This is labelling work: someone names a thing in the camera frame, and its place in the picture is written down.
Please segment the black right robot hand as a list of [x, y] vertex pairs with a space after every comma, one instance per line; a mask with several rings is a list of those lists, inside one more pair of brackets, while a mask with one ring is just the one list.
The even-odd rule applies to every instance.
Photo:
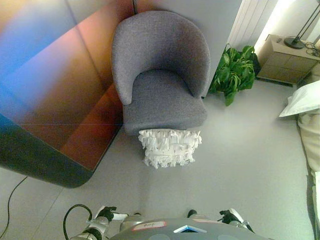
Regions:
[[225, 224], [229, 224], [232, 221], [236, 221], [241, 224], [244, 222], [244, 219], [234, 208], [221, 210], [219, 214], [222, 216], [221, 221]]

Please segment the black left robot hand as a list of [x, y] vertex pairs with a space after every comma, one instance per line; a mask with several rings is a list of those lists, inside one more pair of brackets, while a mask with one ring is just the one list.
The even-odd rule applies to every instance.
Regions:
[[127, 213], [118, 213], [116, 212], [116, 206], [102, 206], [95, 218], [103, 217], [108, 220], [110, 223], [112, 220], [123, 221], [129, 215]]

